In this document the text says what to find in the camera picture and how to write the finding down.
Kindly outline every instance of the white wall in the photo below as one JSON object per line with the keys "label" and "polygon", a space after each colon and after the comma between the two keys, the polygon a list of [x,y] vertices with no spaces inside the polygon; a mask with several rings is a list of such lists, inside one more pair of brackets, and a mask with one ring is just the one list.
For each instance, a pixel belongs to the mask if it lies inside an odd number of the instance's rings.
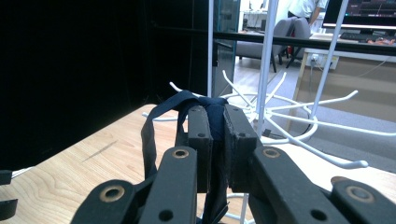
{"label": "white wall", "polygon": [[[276,24],[282,20],[282,19],[286,19],[288,17],[288,8],[289,8],[289,4],[290,1],[292,0],[278,0],[278,4],[277,4],[277,12],[276,12]],[[242,11],[247,11],[249,10],[249,3],[252,5],[253,10],[259,10],[260,6],[262,4],[263,0],[241,0],[241,17],[243,16]]]}

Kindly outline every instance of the monitor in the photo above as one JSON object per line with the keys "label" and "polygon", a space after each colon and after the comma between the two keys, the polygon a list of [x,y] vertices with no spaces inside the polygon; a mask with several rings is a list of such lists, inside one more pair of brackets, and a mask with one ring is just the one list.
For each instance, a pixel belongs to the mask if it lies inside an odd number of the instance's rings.
{"label": "monitor", "polygon": [[[343,0],[329,0],[323,28],[335,28]],[[396,31],[396,0],[349,0],[341,28],[372,34]]]}

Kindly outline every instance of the black panel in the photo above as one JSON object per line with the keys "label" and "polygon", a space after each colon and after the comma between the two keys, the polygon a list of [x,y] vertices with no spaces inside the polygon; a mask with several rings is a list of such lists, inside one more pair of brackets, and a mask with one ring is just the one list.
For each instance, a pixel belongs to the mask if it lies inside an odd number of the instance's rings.
{"label": "black panel", "polygon": [[35,165],[143,104],[137,4],[1,1],[0,169]]}
{"label": "black panel", "polygon": [[170,81],[181,89],[206,95],[208,3],[152,0],[151,5],[158,98],[164,100],[176,93]]}

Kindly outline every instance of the white pole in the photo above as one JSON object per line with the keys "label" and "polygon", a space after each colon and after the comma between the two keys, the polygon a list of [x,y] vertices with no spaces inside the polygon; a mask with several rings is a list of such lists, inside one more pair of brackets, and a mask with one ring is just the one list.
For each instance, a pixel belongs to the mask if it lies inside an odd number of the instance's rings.
{"label": "white pole", "polygon": [[258,90],[259,93],[258,93],[257,105],[256,105],[256,113],[259,114],[259,120],[257,123],[257,130],[256,130],[258,136],[262,136],[265,98],[267,94],[268,73],[270,71],[277,3],[278,3],[277,0],[269,1],[267,21],[265,23],[265,37],[262,48],[262,66],[260,69],[260,81],[259,81],[259,90]]}
{"label": "white pole", "polygon": [[213,2],[209,0],[207,25],[207,96],[212,97],[212,55],[213,55]]}
{"label": "white pole", "polygon": [[329,53],[327,55],[327,60],[323,68],[323,73],[321,80],[319,82],[317,95],[315,97],[314,105],[312,107],[311,119],[317,114],[318,102],[320,100],[321,94],[323,92],[324,84],[326,83],[326,78],[329,73],[330,63],[332,62],[332,55],[334,54],[335,45],[337,44],[338,35],[341,30],[341,23],[343,22],[344,15],[347,11],[347,2],[348,0],[344,0],[341,4],[340,13],[338,14],[337,23],[334,28],[334,34],[332,35],[332,43],[330,44]]}

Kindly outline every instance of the desk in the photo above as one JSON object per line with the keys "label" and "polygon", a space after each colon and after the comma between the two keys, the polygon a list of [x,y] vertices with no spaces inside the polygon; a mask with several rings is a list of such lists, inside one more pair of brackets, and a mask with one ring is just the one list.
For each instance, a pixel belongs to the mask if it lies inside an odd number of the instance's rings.
{"label": "desk", "polygon": [[[311,39],[328,40],[332,34],[315,34]],[[357,42],[339,39],[339,42]],[[293,100],[314,101],[322,71],[314,68],[311,76],[309,56],[313,53],[327,55],[323,49],[305,49],[300,75]],[[396,57],[335,51],[338,57],[335,69],[329,70],[321,100],[344,97],[359,91],[352,99],[337,104],[324,105],[333,109],[376,119],[396,122]]]}
{"label": "desk", "polygon": [[[140,183],[144,179],[140,130],[145,122],[144,105],[131,114],[76,143],[54,157],[0,187],[0,201],[19,199],[17,213],[5,223],[70,223],[73,215],[97,185],[110,179]],[[165,116],[175,116],[171,111]],[[176,123],[154,122],[160,164],[163,153],[174,145]],[[330,178],[342,175],[367,183],[396,203],[396,175],[374,168],[346,171],[330,165],[300,147],[278,146],[289,153],[311,180],[331,189]],[[198,195],[201,214],[204,194]],[[238,214],[240,204],[230,203]]]}

